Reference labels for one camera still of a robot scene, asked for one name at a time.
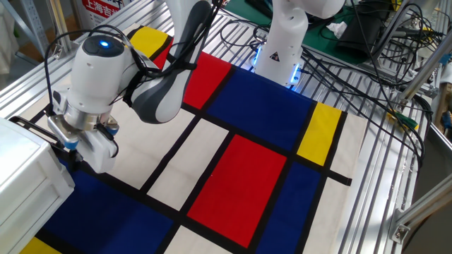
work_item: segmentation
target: blue rectangle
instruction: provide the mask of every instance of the blue rectangle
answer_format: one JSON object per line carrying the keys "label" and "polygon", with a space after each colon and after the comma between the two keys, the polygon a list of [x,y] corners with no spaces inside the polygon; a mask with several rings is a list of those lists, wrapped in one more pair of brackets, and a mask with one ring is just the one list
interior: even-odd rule
{"label": "blue rectangle", "polygon": [[256,253],[295,252],[319,180],[319,172],[298,163],[292,165]]}
{"label": "blue rectangle", "polygon": [[154,253],[172,220],[82,171],[44,228],[84,253]]}
{"label": "blue rectangle", "polygon": [[290,151],[313,103],[273,81],[237,69],[208,114]]}

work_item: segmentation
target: blue led light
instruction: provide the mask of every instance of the blue led light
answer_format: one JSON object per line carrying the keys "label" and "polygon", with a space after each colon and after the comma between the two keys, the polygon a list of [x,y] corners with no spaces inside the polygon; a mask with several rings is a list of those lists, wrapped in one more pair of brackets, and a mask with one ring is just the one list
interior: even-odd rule
{"label": "blue led light", "polygon": [[292,73],[292,77],[290,78],[290,82],[291,83],[296,83],[297,82],[295,80],[295,77],[297,76],[298,68],[299,68],[299,63],[297,63],[297,65],[295,66],[294,72]]}
{"label": "blue led light", "polygon": [[253,65],[256,65],[257,58],[259,57],[259,54],[261,53],[261,50],[262,50],[262,46],[260,46],[259,49],[257,50],[257,54],[256,54],[256,57],[254,58]]}
{"label": "blue led light", "polygon": [[106,42],[106,41],[100,41],[99,42],[100,46],[104,47],[104,48],[108,48],[110,47],[110,43]]}

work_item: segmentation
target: warning label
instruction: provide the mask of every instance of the warning label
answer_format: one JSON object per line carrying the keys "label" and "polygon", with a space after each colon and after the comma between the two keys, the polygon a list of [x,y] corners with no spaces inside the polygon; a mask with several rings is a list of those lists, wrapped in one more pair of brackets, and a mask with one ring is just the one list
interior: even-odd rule
{"label": "warning label", "polygon": [[278,56],[277,52],[275,52],[273,55],[271,55],[270,58],[275,61],[280,61],[280,57]]}

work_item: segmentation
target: mondrian-style mat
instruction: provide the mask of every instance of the mondrian-style mat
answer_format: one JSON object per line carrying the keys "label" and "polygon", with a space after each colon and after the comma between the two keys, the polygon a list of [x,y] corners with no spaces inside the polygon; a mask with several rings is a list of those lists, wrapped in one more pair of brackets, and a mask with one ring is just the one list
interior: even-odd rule
{"label": "mondrian-style mat", "polygon": [[[137,42],[147,36],[153,50]],[[169,58],[166,34],[141,28],[131,38],[159,67]],[[121,126],[115,168],[95,174],[82,163],[71,173],[73,194],[33,244],[61,253],[330,253],[364,119],[204,53],[174,120],[141,123],[124,103],[112,115]]]}

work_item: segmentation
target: white robotic arm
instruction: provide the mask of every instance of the white robotic arm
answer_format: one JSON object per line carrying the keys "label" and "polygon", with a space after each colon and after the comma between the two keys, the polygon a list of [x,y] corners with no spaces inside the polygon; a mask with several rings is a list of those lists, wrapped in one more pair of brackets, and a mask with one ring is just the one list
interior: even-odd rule
{"label": "white robotic arm", "polygon": [[[146,123],[165,123],[179,112],[184,91],[215,16],[209,1],[166,0],[174,22],[174,44],[161,73],[130,44],[106,35],[86,39],[76,53],[71,85],[52,92],[48,124],[60,141],[77,151],[97,172],[114,166],[119,147],[118,123],[110,116],[118,95]],[[320,18],[334,15],[344,0],[273,0],[273,23],[260,52],[256,73],[281,85],[298,70],[308,21],[305,11]]]}
{"label": "white robotic arm", "polygon": [[280,85],[294,85],[302,67],[302,43],[308,29],[306,13],[330,18],[345,0],[273,0],[273,19],[265,45],[259,50],[256,73]]}
{"label": "white robotic arm", "polygon": [[69,149],[77,149],[97,172],[114,166],[119,130],[110,116],[112,101],[123,95],[146,123],[164,123],[179,112],[184,91],[206,40],[213,9],[209,1],[166,0],[174,22],[171,54],[161,73],[147,57],[117,38],[96,35],[79,47],[71,85],[52,91],[54,115],[48,124]]}

